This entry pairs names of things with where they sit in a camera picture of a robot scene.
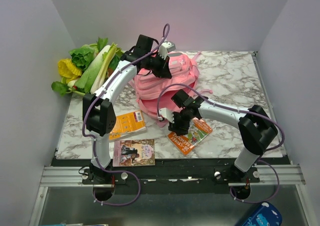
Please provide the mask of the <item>78-storey treehouse book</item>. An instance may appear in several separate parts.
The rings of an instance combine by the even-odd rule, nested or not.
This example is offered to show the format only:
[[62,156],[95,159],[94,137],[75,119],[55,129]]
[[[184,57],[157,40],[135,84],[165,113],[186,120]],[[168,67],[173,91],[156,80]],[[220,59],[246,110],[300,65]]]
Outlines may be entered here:
[[203,119],[193,118],[186,135],[178,136],[175,132],[171,132],[167,137],[186,156],[212,132],[212,128]]

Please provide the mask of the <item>pink school backpack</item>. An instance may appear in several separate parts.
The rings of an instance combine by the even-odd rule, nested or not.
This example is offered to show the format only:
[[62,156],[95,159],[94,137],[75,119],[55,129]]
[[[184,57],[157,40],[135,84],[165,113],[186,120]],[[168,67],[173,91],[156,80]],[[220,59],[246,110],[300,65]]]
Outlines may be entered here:
[[147,70],[142,69],[140,71],[142,75],[136,75],[129,82],[130,86],[135,90],[139,108],[143,113],[155,119],[159,127],[164,127],[168,122],[166,120],[158,120],[158,108],[167,108],[175,112],[180,111],[171,100],[175,93],[182,89],[189,96],[195,96],[195,93],[189,87],[196,88],[200,75],[196,60],[200,54],[198,52],[192,58],[182,52],[169,54],[171,79],[157,78],[153,74],[148,74]]

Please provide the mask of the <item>pink illustrated storybook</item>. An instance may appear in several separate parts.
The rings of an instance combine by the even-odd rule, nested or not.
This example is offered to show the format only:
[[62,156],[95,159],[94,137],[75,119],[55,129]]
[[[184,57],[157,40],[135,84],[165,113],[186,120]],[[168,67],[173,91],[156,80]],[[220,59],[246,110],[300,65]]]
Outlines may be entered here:
[[155,140],[118,140],[114,142],[113,167],[154,166]]

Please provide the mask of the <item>orange paperback book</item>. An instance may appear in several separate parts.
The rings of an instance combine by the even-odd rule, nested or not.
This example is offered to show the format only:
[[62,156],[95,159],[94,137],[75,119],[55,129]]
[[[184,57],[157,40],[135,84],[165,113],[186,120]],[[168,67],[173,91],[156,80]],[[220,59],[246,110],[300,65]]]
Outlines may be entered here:
[[146,124],[142,111],[133,111],[116,117],[116,123],[110,132],[109,139],[116,140],[144,130],[146,130]]

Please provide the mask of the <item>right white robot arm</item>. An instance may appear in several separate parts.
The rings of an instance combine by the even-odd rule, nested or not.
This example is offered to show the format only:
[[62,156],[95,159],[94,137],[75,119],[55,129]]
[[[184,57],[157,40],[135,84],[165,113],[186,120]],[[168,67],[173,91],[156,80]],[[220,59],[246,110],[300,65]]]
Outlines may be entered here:
[[258,105],[249,109],[232,108],[200,94],[197,98],[192,98],[183,90],[179,90],[171,100],[180,112],[161,108],[158,117],[167,119],[169,130],[178,136],[188,133],[190,122],[194,118],[216,120],[239,130],[244,148],[230,169],[230,177],[236,182],[247,178],[248,170],[278,134],[275,122]]

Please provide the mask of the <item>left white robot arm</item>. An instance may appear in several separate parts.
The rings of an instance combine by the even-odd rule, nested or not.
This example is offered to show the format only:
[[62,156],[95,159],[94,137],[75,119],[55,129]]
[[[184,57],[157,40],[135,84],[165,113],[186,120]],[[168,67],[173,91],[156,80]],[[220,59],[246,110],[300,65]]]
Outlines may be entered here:
[[108,80],[93,94],[86,94],[82,102],[82,135],[91,138],[92,158],[90,165],[95,169],[93,177],[101,184],[110,180],[107,168],[111,162],[109,135],[116,124],[114,103],[124,87],[141,69],[150,70],[158,77],[169,79],[168,53],[175,50],[174,43],[164,35],[154,46],[155,39],[140,35],[132,49],[126,51]]

